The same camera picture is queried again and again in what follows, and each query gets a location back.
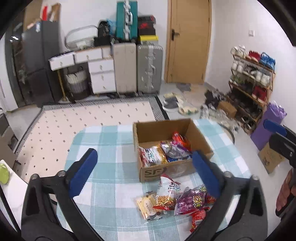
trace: screw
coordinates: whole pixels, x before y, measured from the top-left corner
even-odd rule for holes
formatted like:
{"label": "screw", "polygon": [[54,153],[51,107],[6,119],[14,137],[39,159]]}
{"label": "screw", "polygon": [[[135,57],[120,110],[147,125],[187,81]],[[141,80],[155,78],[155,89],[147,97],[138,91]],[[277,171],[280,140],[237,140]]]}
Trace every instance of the screw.
{"label": "screw", "polygon": [[33,175],[31,176],[31,179],[32,179],[32,180],[35,180],[35,179],[38,178],[38,177],[39,177],[39,175],[35,173],[35,174],[33,174]]}
{"label": "screw", "polygon": [[256,175],[252,175],[252,178],[253,178],[254,180],[256,180],[256,181],[258,181],[258,180],[259,180],[259,177],[258,177],[258,176],[256,176]]}
{"label": "screw", "polygon": [[57,175],[58,175],[59,177],[63,177],[63,176],[66,175],[66,172],[65,172],[64,170],[62,170],[62,171],[59,171],[59,172],[57,173]]}
{"label": "screw", "polygon": [[226,171],[226,172],[224,172],[224,176],[225,176],[225,177],[232,177],[233,175],[232,175],[231,172]]}

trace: blue and white plaid tablecloth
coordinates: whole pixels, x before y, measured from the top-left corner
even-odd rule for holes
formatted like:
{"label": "blue and white plaid tablecloth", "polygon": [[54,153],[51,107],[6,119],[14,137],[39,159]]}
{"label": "blue and white plaid tablecloth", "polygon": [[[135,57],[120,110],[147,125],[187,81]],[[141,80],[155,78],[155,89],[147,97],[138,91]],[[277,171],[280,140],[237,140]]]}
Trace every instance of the blue and white plaid tablecloth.
{"label": "blue and white plaid tablecloth", "polygon": [[[250,177],[245,161],[217,123],[204,119],[194,123],[214,151],[212,162],[236,177]],[[74,200],[105,241],[183,241],[190,235],[188,216],[169,216],[154,221],[141,217],[135,199],[147,191],[156,191],[158,182],[139,182],[132,125],[92,126],[79,132],[70,147],[65,170],[88,148],[97,150],[98,163]],[[197,173],[175,178],[175,181],[182,184],[182,189],[202,184]],[[234,199],[219,229],[229,223],[238,197]],[[59,207],[57,215],[62,226],[71,230]]]}

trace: white wall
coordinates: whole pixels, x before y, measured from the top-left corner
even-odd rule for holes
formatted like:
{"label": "white wall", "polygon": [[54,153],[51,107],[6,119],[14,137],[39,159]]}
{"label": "white wall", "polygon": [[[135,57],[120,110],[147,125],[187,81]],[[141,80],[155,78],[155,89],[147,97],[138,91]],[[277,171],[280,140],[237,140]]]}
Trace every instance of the white wall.
{"label": "white wall", "polygon": [[[117,0],[43,0],[42,5],[48,5],[50,7],[57,2],[61,4],[59,22],[61,51],[67,50],[64,45],[64,38],[69,31],[87,25],[97,26],[102,19],[116,20]],[[138,15],[155,16],[156,34],[159,37],[159,44],[163,47],[163,56],[165,59],[168,0],[138,0]]]}
{"label": "white wall", "polygon": [[[255,31],[249,37],[249,30]],[[212,0],[212,36],[205,81],[223,92],[231,75],[233,46],[266,52],[276,60],[272,100],[288,113],[285,124],[296,131],[296,48],[272,15],[257,0]]]}
{"label": "white wall", "polygon": [[2,39],[0,40],[0,81],[4,92],[3,94],[0,88],[0,105],[3,105],[5,109],[9,111],[17,109],[17,103],[10,87],[6,68],[5,35],[3,35]]}

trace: purple bag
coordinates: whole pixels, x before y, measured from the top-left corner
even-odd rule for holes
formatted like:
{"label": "purple bag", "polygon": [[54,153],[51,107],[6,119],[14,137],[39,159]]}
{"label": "purple bag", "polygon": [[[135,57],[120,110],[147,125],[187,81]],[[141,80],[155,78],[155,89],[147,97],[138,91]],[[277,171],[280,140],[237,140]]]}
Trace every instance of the purple bag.
{"label": "purple bag", "polygon": [[270,119],[278,124],[281,124],[286,115],[287,113],[285,110],[281,106],[278,106],[275,101],[272,101],[268,104],[267,110],[264,113],[260,123],[258,124],[255,131],[251,134],[251,139],[257,146],[258,150],[263,149],[272,135],[270,131],[264,129],[264,120]]}

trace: white drawer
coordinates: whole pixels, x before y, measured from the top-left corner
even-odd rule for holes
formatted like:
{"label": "white drawer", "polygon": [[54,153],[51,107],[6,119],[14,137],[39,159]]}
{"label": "white drawer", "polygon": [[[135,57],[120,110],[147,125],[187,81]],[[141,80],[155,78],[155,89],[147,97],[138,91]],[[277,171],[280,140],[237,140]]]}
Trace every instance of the white drawer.
{"label": "white drawer", "polygon": [[113,71],[113,70],[114,70],[113,59],[104,59],[104,60],[89,62],[90,73],[99,73],[99,72]]}
{"label": "white drawer", "polygon": [[50,68],[52,70],[62,69],[64,67],[75,65],[74,52],[63,54],[61,56],[53,57],[49,60]]}
{"label": "white drawer", "polygon": [[95,48],[95,49],[89,49],[89,50],[81,50],[75,52],[75,62],[83,63],[91,60],[97,60],[102,59],[102,49],[101,48]]}
{"label": "white drawer", "polygon": [[114,72],[91,74],[94,94],[116,92]]}
{"label": "white drawer", "polygon": [[103,53],[103,58],[112,58],[110,46],[102,47],[102,53]]}

